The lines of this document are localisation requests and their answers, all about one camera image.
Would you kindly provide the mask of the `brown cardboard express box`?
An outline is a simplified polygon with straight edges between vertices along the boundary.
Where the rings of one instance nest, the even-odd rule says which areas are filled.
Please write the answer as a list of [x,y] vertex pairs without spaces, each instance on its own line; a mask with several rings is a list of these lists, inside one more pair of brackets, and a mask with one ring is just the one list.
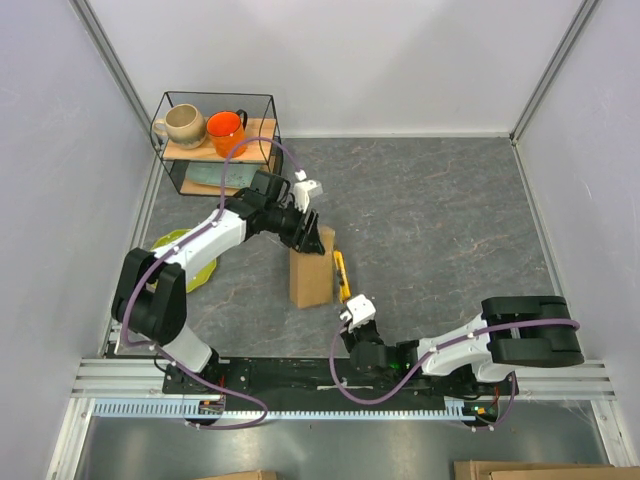
[[319,233],[325,248],[323,255],[290,251],[290,300],[299,309],[330,304],[334,299],[335,231],[321,225]]

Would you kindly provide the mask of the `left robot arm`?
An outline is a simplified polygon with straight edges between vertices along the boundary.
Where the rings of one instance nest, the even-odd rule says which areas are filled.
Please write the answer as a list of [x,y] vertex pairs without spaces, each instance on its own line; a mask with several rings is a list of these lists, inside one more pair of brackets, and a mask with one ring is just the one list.
[[311,201],[320,182],[259,171],[249,187],[222,195],[211,215],[177,240],[156,250],[135,248],[124,258],[111,316],[120,323],[120,341],[155,347],[186,368],[185,382],[208,393],[219,382],[216,351],[187,325],[187,286],[223,253],[262,232],[273,233],[287,248],[322,255],[318,214]]

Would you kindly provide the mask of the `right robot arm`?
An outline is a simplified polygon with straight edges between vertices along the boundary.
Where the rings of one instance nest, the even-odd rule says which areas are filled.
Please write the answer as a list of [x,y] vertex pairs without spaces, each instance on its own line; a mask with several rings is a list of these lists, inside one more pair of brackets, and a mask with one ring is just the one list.
[[358,295],[340,312],[340,338],[356,372],[384,388],[486,395],[522,368],[578,366],[579,324],[560,296],[492,297],[465,325],[436,337],[387,345],[370,299]]

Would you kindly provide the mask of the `yellow utility knife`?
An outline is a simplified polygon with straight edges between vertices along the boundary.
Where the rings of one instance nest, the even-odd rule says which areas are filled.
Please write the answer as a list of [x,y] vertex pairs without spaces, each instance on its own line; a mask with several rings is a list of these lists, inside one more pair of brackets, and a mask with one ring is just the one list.
[[345,304],[351,298],[352,294],[344,256],[341,251],[335,250],[333,252],[333,259],[338,278],[338,298],[342,304]]

